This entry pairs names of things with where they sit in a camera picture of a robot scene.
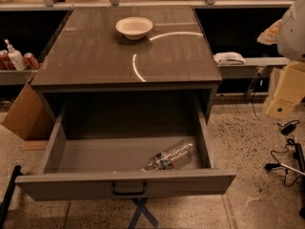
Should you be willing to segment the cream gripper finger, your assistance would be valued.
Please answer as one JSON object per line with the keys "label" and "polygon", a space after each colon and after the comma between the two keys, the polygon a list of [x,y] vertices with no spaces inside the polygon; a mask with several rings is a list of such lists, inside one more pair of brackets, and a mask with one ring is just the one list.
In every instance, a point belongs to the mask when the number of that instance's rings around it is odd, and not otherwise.
{"label": "cream gripper finger", "polygon": [[273,68],[269,96],[264,114],[268,118],[285,118],[305,97],[305,63],[292,61],[282,69]]}
{"label": "cream gripper finger", "polygon": [[281,19],[275,21],[268,29],[257,37],[257,42],[270,46],[277,43]]}

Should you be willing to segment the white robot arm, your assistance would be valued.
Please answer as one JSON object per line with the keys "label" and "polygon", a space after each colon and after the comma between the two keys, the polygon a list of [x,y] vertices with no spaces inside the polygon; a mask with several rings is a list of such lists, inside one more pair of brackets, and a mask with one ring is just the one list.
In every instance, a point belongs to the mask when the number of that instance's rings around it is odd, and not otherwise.
{"label": "white robot arm", "polygon": [[282,70],[273,69],[269,95],[262,109],[266,120],[280,120],[305,97],[305,0],[295,0],[257,41],[276,44],[278,53],[290,60]]}

